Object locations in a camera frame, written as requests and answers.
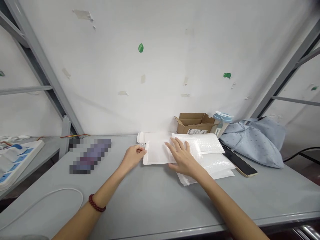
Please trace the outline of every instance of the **person's left hand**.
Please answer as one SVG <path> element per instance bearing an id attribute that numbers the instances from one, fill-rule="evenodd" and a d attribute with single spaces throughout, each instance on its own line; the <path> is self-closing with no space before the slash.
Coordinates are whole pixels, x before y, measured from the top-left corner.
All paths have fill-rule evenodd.
<path id="1" fill-rule="evenodd" d="M 140 145 L 131 146 L 127 149 L 126 154 L 123 157 L 123 160 L 120 164 L 120 167 L 123 167 L 127 172 L 133 169 L 138 165 L 141 158 L 147 153 Z"/>

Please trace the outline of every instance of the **fingers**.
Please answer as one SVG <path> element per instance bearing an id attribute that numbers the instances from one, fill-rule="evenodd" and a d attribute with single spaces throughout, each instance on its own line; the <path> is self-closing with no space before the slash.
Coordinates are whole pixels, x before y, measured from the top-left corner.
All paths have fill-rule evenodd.
<path id="1" fill-rule="evenodd" d="M 177 140 L 177 142 L 179 143 L 179 146 L 182 150 L 184 150 L 184 145 L 183 145 L 183 142 L 181 142 L 181 140 L 179 138 L 175 138 L 175 140 Z"/>
<path id="2" fill-rule="evenodd" d="M 177 150 L 170 143 L 165 142 L 164 144 L 169 148 L 173 156 L 177 153 Z"/>
<path id="3" fill-rule="evenodd" d="M 138 153 L 138 154 L 139 154 L 139 156 L 141 156 L 141 158 L 142 158 L 144 155 L 146 155 L 146 153 L 147 153 L 147 150 L 143 150 L 143 151 L 141 151 L 141 152 Z"/>
<path id="4" fill-rule="evenodd" d="M 186 143 L 186 150 L 187 150 L 187 152 L 190 152 L 190 145 L 189 145 L 189 143 L 188 143 L 187 141 L 185 141 L 185 143 Z"/>
<path id="5" fill-rule="evenodd" d="M 170 139 L 173 142 L 174 146 L 176 147 L 177 152 L 181 151 L 181 147 L 180 147 L 179 143 L 177 142 L 177 140 L 175 140 L 174 138 L 170 138 Z"/>
<path id="6" fill-rule="evenodd" d="M 176 171 L 176 172 L 178 171 L 178 168 L 179 168 L 178 165 L 169 163 L 168 166 L 169 166 L 169 168 L 171 168 L 173 171 Z"/>
<path id="7" fill-rule="evenodd" d="M 133 147 L 134 147 L 135 150 L 138 150 L 139 148 L 143 148 L 140 145 L 134 145 Z"/>

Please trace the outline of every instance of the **metal shelf frame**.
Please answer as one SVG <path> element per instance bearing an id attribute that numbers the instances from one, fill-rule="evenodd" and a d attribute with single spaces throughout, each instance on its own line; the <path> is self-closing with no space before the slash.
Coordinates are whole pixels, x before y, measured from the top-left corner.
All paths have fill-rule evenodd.
<path id="1" fill-rule="evenodd" d="M 67 116 L 73 135 L 84 134 L 19 0 L 0 0 L 0 26 L 11 34 L 41 86 L 1 89 L 0 95 L 44 91 L 61 120 Z"/>
<path id="2" fill-rule="evenodd" d="M 290 81 L 294 73 L 303 64 L 320 54 L 320 47 L 314 49 L 320 40 L 320 19 L 312 28 L 305 40 L 302 42 L 298 50 L 292 56 L 288 64 L 280 73 L 276 81 L 273 83 L 267 94 L 264 96 L 258 107 L 255 109 L 251 118 L 259 118 L 264 115 L 267 109 L 271 106 L 274 100 L 281 100 L 287 102 L 295 102 L 306 105 L 320 106 L 318 102 L 304 101 L 299 99 L 280 97 L 279 94 Z"/>

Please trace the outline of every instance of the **bead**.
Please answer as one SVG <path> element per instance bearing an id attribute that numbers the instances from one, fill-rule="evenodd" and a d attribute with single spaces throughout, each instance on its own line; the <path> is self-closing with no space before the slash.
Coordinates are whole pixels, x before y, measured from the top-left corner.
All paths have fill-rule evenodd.
<path id="1" fill-rule="evenodd" d="M 93 194 L 91 194 L 90 196 L 89 196 L 89 203 L 90 203 L 90 205 L 96 210 L 96 211 L 98 211 L 98 212 L 104 212 L 105 210 L 106 210 L 106 207 L 104 207 L 104 208 L 101 208 L 101 207 L 99 207 L 98 205 L 96 205 L 96 203 L 93 201 L 93 199 L 92 199 L 92 196 L 93 196 Z"/>

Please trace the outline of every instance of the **power outlet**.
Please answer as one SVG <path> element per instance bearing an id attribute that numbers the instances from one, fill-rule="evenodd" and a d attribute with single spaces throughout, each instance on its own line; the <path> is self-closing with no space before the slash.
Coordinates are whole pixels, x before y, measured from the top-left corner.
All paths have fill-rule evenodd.
<path id="1" fill-rule="evenodd" d="M 0 178 L 0 182 L 4 182 L 11 173 L 6 173 Z"/>
<path id="2" fill-rule="evenodd" d="M 16 160 L 16 161 L 13 162 L 13 163 L 21 162 L 21 161 L 23 161 L 27 156 L 28 156 L 28 155 L 23 155 L 23 156 L 19 157 L 18 160 Z"/>
<path id="3" fill-rule="evenodd" d="M 11 172 L 11 171 L 15 170 L 19 164 L 20 163 L 16 163 L 15 165 L 13 165 L 13 167 L 8 172 Z"/>
<path id="4" fill-rule="evenodd" d="M 28 153 L 30 153 L 32 150 L 33 150 L 33 148 L 29 148 L 29 149 L 25 150 L 23 153 L 19 154 L 18 156 L 28 154 Z"/>

